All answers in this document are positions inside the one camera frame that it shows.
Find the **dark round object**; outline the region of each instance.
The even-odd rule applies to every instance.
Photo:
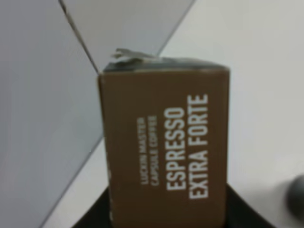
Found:
[[[290,185],[286,203],[289,211],[304,222],[304,175],[297,177]]]
[[[108,189],[73,228],[112,228],[109,219]],[[227,186],[227,221],[224,228],[275,228],[249,207]]]

